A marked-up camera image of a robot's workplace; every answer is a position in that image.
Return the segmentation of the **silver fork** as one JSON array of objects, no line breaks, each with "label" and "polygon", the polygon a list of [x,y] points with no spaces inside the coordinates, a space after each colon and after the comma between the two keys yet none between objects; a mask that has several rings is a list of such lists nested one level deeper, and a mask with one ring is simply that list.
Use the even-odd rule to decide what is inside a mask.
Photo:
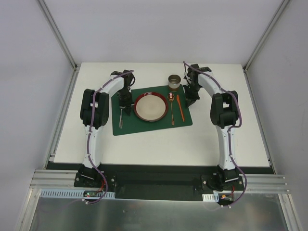
[{"label": "silver fork", "polygon": [[119,121],[119,128],[122,129],[123,127],[123,110],[124,108],[121,108],[120,110],[120,121]]}]

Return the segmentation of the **orange knife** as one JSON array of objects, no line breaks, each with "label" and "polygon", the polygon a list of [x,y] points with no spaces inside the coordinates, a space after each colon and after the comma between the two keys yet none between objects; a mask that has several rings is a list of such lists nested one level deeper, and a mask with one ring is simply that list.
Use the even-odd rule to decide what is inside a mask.
[{"label": "orange knife", "polygon": [[177,95],[177,96],[176,96],[176,99],[177,99],[177,102],[178,102],[178,105],[179,105],[179,109],[180,109],[180,114],[181,114],[182,121],[185,122],[185,117],[184,117],[183,110],[182,110],[182,106],[181,106],[181,102],[180,102],[180,96]]}]

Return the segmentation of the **green placemat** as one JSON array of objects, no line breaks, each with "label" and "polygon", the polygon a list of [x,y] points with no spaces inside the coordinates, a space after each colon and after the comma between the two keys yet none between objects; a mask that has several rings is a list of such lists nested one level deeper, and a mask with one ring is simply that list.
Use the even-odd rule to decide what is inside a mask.
[{"label": "green placemat", "polygon": [[154,131],[160,129],[167,129],[167,128],[177,128],[177,127],[186,127],[191,126],[193,124],[191,114],[189,108],[185,105],[185,94],[183,86],[180,86],[177,92],[174,93],[176,96],[180,96],[180,102],[183,110],[183,114],[185,117],[185,122],[182,121],[180,109],[177,100],[173,102],[173,114],[174,114],[174,123],[172,125],[172,116],[171,116],[171,106],[170,102],[167,100],[168,103],[168,112],[167,114],[160,120],[156,122],[146,122],[139,119],[134,111],[131,111],[131,115],[128,116],[125,112],[123,112],[123,127],[122,129],[119,128],[119,121],[120,121],[120,108],[119,108],[119,100],[118,96],[114,95],[111,98],[111,112],[112,112],[112,128],[113,128],[113,135],[127,135],[133,133],[140,133],[140,132],[147,132],[147,131]]}]

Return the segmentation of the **copper spoon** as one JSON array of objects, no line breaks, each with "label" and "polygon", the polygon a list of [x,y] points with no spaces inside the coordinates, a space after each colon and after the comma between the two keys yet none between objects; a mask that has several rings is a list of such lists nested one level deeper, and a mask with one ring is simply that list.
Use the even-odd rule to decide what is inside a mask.
[{"label": "copper spoon", "polygon": [[171,106],[172,125],[175,125],[175,123],[174,123],[174,114],[173,114],[174,94],[173,94],[172,92],[170,92],[170,93],[168,94],[168,100],[169,100],[170,106]]}]

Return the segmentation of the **steel cup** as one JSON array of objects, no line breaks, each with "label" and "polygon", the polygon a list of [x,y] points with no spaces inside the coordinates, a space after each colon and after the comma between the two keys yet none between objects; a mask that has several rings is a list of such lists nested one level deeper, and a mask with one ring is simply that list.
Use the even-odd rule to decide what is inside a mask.
[{"label": "steel cup", "polygon": [[170,75],[168,77],[168,88],[170,91],[175,92],[179,89],[181,77],[179,75]]}]

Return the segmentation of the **red rimmed beige plate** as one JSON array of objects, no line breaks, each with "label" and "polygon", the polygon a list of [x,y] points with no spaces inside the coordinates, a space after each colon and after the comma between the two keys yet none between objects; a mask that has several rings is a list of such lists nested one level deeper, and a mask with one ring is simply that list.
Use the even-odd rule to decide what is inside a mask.
[{"label": "red rimmed beige plate", "polygon": [[134,102],[135,115],[146,122],[156,122],[168,112],[166,98],[157,92],[146,92],[139,95]]}]

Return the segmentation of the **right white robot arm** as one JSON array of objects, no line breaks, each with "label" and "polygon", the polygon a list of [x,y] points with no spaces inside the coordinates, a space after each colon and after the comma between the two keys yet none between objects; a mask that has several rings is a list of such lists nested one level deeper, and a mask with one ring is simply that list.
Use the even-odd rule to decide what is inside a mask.
[{"label": "right white robot arm", "polygon": [[219,161],[216,174],[206,181],[206,185],[221,192],[229,189],[240,174],[234,154],[234,131],[242,125],[238,94],[225,90],[209,67],[183,64],[184,79],[187,81],[184,85],[186,106],[200,99],[200,89],[205,89],[211,96],[210,120],[218,133]]}]

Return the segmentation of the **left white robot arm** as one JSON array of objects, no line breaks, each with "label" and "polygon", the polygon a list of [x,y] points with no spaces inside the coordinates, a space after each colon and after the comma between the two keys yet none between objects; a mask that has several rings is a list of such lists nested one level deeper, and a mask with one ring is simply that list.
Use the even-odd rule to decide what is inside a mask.
[{"label": "left white robot arm", "polygon": [[78,172],[91,187],[99,186],[102,181],[102,173],[98,169],[101,164],[99,139],[109,119],[109,100],[116,94],[120,110],[130,115],[133,106],[130,88],[134,83],[133,70],[114,71],[97,90],[84,90],[80,119],[86,132],[86,152]]}]

